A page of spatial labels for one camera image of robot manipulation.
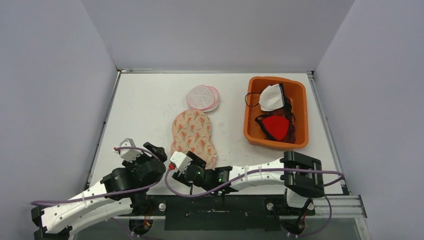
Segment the floral beige bra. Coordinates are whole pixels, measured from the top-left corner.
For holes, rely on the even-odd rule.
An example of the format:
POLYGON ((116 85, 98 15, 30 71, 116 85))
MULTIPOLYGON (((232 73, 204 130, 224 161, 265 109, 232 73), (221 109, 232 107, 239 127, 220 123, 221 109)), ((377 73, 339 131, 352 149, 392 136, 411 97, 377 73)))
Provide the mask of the floral beige bra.
POLYGON ((212 125, 208 115, 200 110, 185 110, 174 119, 171 132, 171 154, 190 151, 206 162, 206 169, 216 167, 217 151, 212 141, 212 125))

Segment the white mesh pink-trimmed laundry bag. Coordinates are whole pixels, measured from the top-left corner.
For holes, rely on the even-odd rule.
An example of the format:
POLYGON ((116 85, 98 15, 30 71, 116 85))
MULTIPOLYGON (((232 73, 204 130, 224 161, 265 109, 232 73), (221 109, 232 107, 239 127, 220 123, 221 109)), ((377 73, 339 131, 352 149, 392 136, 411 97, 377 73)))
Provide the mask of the white mesh pink-trimmed laundry bag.
POLYGON ((219 105, 218 90, 209 85, 198 85, 193 87, 185 97, 187 106, 193 110, 212 112, 219 105))

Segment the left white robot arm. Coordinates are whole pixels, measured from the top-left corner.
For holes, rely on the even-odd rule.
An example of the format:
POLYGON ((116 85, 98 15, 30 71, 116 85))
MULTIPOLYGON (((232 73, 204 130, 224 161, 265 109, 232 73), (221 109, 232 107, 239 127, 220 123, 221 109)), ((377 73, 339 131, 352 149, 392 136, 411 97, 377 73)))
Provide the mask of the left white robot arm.
POLYGON ((92 186, 68 200, 31 202, 31 218, 37 226, 36 240, 67 240, 79 231, 116 216, 141 216, 149 212, 148 190, 166 172, 163 147, 149 142, 137 147, 131 138, 113 149, 123 160, 92 186))

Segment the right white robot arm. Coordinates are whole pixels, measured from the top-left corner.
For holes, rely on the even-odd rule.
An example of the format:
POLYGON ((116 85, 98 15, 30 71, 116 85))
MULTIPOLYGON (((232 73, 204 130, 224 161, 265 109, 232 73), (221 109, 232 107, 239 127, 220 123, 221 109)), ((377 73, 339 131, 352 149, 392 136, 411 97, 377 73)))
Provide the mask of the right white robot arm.
POLYGON ((176 151, 169 168, 174 171, 174 180, 205 190, 205 196, 224 196, 260 186, 284 186, 286 198, 282 207, 290 215, 300 211, 308 199, 325 195, 321 161, 293 151, 267 163, 215 169, 207 169, 206 162, 192 152, 176 151))

